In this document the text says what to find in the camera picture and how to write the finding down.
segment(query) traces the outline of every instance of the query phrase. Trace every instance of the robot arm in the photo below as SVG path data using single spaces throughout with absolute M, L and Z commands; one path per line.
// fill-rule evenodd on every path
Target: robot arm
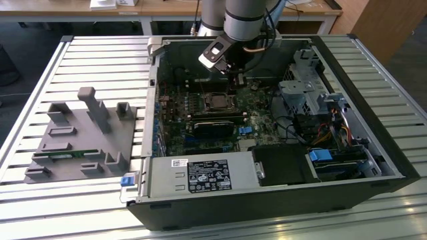
M 270 37 L 267 34 L 261 36 L 267 9 L 271 18 L 270 11 L 282 13 L 285 2 L 286 0 L 203 0 L 198 35 L 218 36 L 199 56 L 206 68 L 211 71 L 217 69 L 231 79 L 247 72 L 246 64 L 254 54 L 266 51 L 267 45 L 259 47 L 259 41 L 263 37 Z

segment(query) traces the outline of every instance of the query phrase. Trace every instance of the slatted metal surface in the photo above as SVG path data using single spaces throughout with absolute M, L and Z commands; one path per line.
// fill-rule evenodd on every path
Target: slatted metal surface
M 50 103 L 67 101 L 71 109 L 83 108 L 77 97 L 82 86 L 95 87 L 97 98 L 105 100 L 107 107 L 123 101 L 138 107 L 131 168 L 139 169 L 150 70 L 147 40 L 145 36 L 75 37 L 61 53 L 34 113 L 26 118 L 0 171 L 5 173 L 0 180 L 0 239 L 330 240 L 418 239 L 424 236 L 427 232 L 426 118 L 385 70 L 346 36 L 326 36 L 323 40 L 424 177 L 406 188 L 382 194 L 345 211 L 153 232 L 119 201 L 119 177 L 25 184 L 26 168 L 50 122 L 46 114 Z M 334 80 L 329 79 L 339 92 Z

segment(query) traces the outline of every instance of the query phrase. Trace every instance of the red wire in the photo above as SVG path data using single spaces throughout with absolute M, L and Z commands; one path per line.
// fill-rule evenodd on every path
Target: red wire
M 326 125 L 327 125 L 326 123 L 321 124 L 319 129 L 318 129 L 318 137 L 321 137 L 321 130 L 322 130 L 322 127 L 323 127 L 323 126 L 326 126 Z

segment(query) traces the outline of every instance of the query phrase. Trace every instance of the warning label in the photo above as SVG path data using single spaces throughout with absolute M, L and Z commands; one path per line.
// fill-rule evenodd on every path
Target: warning label
M 189 162 L 187 170 L 189 191 L 193 194 L 233 189 L 233 180 L 226 159 Z

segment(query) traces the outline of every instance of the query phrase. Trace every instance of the blue tab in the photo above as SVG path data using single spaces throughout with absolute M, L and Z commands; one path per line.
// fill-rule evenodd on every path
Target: blue tab
M 247 126 L 246 128 L 245 128 L 245 133 L 246 134 L 250 134 L 253 132 L 253 127 L 251 126 Z
M 245 135 L 245 134 L 250 134 L 253 132 L 253 127 L 247 126 L 247 127 L 239 127 L 239 134 Z
M 310 159 L 313 162 L 315 161 L 331 161 L 333 156 L 330 150 L 327 149 L 317 149 L 309 153 Z
M 121 185 L 122 185 L 122 187 L 134 186 L 135 185 L 135 177 L 134 176 L 122 177 Z

